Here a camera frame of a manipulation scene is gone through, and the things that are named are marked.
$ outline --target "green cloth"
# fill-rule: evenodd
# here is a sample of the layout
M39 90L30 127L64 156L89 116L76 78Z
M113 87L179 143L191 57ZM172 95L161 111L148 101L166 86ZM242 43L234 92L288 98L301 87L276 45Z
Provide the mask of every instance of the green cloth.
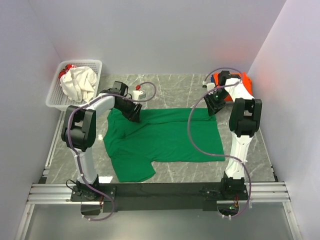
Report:
M113 109L108 116L104 146L119 182L142 182L156 172L151 162L224 161L198 152L187 132L190 108L145 109L140 123L127 120ZM196 108L191 121L191 135L202 150L224 154L216 117L206 108Z

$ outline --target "wall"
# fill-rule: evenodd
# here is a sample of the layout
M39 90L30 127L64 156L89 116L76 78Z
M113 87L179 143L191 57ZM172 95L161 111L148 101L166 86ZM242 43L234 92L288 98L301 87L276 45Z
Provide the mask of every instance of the wall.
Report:
M16 235L59 112L45 105L60 58L25 0L0 1L0 239Z
M248 73L263 102L271 161L306 240L320 236L319 9L319 1L287 0Z
M62 60L103 72L248 71L285 0L29 0Z

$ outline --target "marble tabletop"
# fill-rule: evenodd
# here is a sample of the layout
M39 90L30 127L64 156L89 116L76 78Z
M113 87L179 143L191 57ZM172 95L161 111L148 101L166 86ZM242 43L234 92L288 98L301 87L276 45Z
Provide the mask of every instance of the marble tabletop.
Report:
M129 86L129 92L137 84L150 81L157 87L154 99L143 103L143 109L191 108L206 91L202 87L203 74L121 74L103 75L100 78L98 92L112 87L114 81L121 81ZM141 87L147 97L153 92L151 85ZM206 108L204 100L198 105ZM223 150L229 154L232 136L229 130L229 117L232 105L227 105L216 114L217 127L221 136ZM112 183L118 183L118 178L106 152L103 137L108 129L109 111L96 120L96 140L92 147L93 161L99 176L113 177ZM76 180L77 172L73 155L66 143L61 140L61 129L57 135L56 146L52 154L47 184L63 184L68 179ZM247 168L253 182L274 182L273 169L268 157L261 131L259 130L250 144L247 154ZM146 183L190 183L219 182L223 176L228 161L213 162L153 162L156 174L146 180Z

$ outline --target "white towel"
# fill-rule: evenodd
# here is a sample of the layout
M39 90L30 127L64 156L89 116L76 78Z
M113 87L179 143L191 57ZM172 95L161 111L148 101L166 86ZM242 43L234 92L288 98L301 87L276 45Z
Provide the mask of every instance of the white towel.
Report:
M70 68L60 77L63 93L70 100L89 102L95 93L97 74L88 66Z

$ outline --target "basket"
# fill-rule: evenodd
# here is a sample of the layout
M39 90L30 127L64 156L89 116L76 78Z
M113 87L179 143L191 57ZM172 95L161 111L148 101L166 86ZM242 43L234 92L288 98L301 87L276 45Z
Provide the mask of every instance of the basket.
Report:
M45 104L50 108L56 108L64 112L70 105L79 106L86 103L85 101L77 102L70 100L68 96L64 94L62 87L60 86L60 80L58 76L61 70L67 64L76 65L77 67L89 67L96 73L96 84L93 94L94 98L97 96L98 93L98 86L102 69L102 62L100 60L68 60L63 61L59 64L55 72L48 96L46 97Z

